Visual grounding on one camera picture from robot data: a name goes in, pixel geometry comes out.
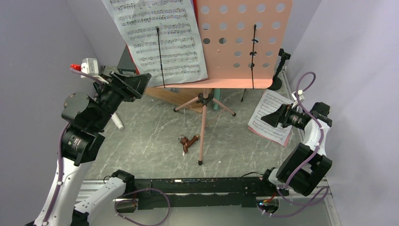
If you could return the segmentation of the pink music stand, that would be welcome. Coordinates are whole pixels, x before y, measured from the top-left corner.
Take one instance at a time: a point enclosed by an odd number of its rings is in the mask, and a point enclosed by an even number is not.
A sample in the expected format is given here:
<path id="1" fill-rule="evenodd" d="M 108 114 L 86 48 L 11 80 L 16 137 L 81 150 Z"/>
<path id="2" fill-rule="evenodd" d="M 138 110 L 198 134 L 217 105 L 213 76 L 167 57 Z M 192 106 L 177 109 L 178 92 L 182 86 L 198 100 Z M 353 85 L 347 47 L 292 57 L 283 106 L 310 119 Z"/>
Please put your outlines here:
<path id="1" fill-rule="evenodd" d="M 210 89 L 264 89 L 272 85 L 274 65 L 292 9 L 290 0 L 196 0 L 207 79 L 167 84 L 203 89 L 205 134 Z"/>

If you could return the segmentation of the black round-base mic stand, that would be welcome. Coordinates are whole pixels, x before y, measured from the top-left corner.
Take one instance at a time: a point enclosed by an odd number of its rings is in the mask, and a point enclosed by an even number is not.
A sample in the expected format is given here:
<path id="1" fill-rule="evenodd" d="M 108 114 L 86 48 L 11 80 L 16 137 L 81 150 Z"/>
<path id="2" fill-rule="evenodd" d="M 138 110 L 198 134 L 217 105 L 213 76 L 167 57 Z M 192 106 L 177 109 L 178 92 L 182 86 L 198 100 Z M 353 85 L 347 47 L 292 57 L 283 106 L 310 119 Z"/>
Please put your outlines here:
<path id="1" fill-rule="evenodd" d="M 272 78 L 272 84 L 268 88 L 269 90 L 276 91 L 282 87 L 282 80 L 278 77 L 279 73 L 282 71 L 285 62 L 291 58 L 291 54 L 287 53 L 283 48 L 279 50 L 280 62 L 276 69 L 276 72 Z"/>

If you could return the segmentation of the white microphone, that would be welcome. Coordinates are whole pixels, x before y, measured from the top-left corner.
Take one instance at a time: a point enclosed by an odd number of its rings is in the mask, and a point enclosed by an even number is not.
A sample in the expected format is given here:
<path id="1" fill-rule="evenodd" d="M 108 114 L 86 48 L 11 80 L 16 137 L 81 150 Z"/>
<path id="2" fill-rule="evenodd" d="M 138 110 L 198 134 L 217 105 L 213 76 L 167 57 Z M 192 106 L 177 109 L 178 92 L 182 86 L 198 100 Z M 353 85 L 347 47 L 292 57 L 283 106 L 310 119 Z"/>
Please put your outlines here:
<path id="1" fill-rule="evenodd" d="M 119 116 L 116 113 L 114 113 L 112 115 L 111 120 L 113 121 L 113 123 L 116 125 L 116 127 L 119 130 L 124 129 L 124 125 L 123 125 L 122 121 L 120 120 Z"/>

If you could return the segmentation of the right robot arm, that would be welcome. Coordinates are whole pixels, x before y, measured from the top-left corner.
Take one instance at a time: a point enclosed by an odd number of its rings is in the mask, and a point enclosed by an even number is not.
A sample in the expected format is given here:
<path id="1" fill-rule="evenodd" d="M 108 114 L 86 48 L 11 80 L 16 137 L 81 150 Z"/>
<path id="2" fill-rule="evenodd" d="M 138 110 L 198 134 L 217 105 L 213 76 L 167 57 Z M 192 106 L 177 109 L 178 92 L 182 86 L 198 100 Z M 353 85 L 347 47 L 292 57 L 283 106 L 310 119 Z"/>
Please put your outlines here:
<path id="1" fill-rule="evenodd" d="M 299 143 L 279 168 L 271 168 L 263 174 L 259 189 L 264 195 L 271 195 L 283 186 L 296 193 L 308 196 L 330 170 L 332 160 L 325 152 L 325 139 L 331 129 L 332 120 L 328 117 L 330 106 L 316 102 L 310 113 L 300 113 L 292 104 L 282 104 L 261 120 L 274 128 L 293 126 L 305 133 L 304 141 Z"/>

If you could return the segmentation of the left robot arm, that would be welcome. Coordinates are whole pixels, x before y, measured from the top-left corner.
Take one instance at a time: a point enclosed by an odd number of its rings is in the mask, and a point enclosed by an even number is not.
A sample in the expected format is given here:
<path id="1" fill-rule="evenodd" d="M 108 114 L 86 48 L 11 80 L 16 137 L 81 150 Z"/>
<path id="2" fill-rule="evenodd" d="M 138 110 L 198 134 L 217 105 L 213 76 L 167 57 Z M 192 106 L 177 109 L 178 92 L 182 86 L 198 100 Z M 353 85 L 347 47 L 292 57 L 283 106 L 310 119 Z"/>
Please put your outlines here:
<path id="1" fill-rule="evenodd" d="M 114 172 L 97 191 L 77 202 L 84 178 L 104 142 L 103 132 L 122 102 L 140 99 L 151 79 L 149 73 L 110 73 L 106 84 L 96 86 L 97 97 L 83 92 L 69 95 L 61 117 L 67 121 L 59 138 L 57 169 L 46 202 L 33 226 L 88 226 L 100 208 L 113 199 L 128 198 L 136 189 L 135 177 Z"/>

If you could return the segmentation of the white sheet music page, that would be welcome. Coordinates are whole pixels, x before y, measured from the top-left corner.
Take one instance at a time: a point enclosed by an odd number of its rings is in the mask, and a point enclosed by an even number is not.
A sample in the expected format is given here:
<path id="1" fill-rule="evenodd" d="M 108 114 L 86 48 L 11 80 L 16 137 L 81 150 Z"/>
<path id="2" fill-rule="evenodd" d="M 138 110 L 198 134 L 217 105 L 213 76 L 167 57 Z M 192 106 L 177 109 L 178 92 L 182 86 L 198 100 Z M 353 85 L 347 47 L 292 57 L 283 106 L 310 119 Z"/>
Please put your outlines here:
<path id="1" fill-rule="evenodd" d="M 208 78 L 204 50 L 189 0 L 104 0 L 139 73 L 150 87 Z"/>
<path id="2" fill-rule="evenodd" d="M 283 128 L 278 121 L 279 114 L 276 111 L 282 104 L 291 104 L 292 102 L 277 92 L 267 89 L 248 122 L 248 129 L 282 146 L 287 146 L 292 127 Z"/>

